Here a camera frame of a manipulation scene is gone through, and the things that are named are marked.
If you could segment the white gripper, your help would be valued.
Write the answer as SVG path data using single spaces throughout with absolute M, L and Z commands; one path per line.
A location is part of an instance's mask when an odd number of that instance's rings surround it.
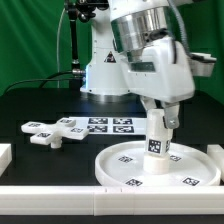
M 210 54 L 194 53 L 189 58 L 182 44 L 165 37 L 147 47 L 119 53 L 122 74 L 131 93 L 144 96 L 140 101 L 147 114 L 162 101 L 166 127 L 179 127 L 179 101 L 194 95 L 193 76 L 209 77 L 217 59 Z

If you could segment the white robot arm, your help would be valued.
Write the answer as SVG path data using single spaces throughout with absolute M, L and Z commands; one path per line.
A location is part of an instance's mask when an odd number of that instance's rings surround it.
M 92 18 L 93 53 L 85 90 L 134 93 L 147 109 L 161 102 L 168 128 L 179 126 L 179 103 L 194 94 L 193 77 L 209 76 L 216 59 L 189 50 L 177 7 L 196 0 L 79 0 Z

